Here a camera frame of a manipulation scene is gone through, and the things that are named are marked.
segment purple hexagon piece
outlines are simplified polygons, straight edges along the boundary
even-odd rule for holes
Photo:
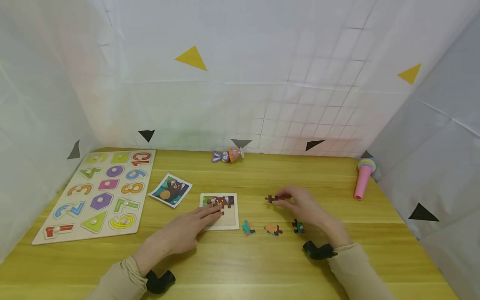
[[[104,209],[112,203],[113,195],[105,192],[93,198],[90,207],[95,210]]]

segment pink handle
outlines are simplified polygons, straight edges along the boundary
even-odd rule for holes
[[[372,168],[369,166],[362,166],[359,169],[359,177],[357,179],[357,187],[355,188],[354,198],[361,200],[365,189],[367,188],[368,178],[372,174]]]

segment pink toy microphone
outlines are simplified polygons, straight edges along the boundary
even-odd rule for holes
[[[365,189],[367,188],[368,178],[375,171],[377,165],[369,158],[362,159],[359,162],[359,177],[357,179],[357,187],[355,188],[354,198],[361,200]]]

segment black triangle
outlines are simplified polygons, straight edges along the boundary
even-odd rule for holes
[[[373,158],[373,155],[368,153],[368,151],[363,152],[363,154],[360,156],[360,158]]]
[[[150,142],[152,139],[153,133],[155,130],[140,130],[139,133],[146,139],[147,142]]]
[[[237,146],[238,148],[244,148],[246,145],[248,145],[252,140],[235,140],[231,139],[232,142]]]
[[[307,142],[307,147],[305,148],[305,151],[308,151],[308,150],[312,149],[313,147],[317,146],[317,145],[320,144],[321,142],[325,142],[325,140],[323,140],[323,141],[311,141],[311,142]]]
[[[423,205],[420,203],[417,204],[412,215],[409,217],[410,220],[422,220],[422,221],[435,221],[439,222],[437,217],[435,217],[431,212],[429,212]]]
[[[78,147],[79,143],[80,143],[80,140],[75,142],[75,144],[73,145],[73,149],[70,152],[70,155],[67,157],[67,159],[80,158],[80,149]]]

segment white fabric wall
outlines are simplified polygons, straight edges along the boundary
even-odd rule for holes
[[[38,10],[0,1],[0,262],[98,145]]]
[[[359,156],[479,1],[41,3],[104,145]],[[192,46],[207,72],[175,61]]]
[[[1,187],[14,233],[0,258],[75,168],[78,140],[82,156],[230,139],[359,156],[414,89],[397,74],[422,63],[420,82],[479,2],[0,0],[0,162],[18,170]],[[192,46],[207,72],[175,61]],[[306,152],[312,140],[325,142]]]
[[[369,152],[378,184],[461,299],[480,299],[480,15]],[[439,222],[411,220],[422,204]]]

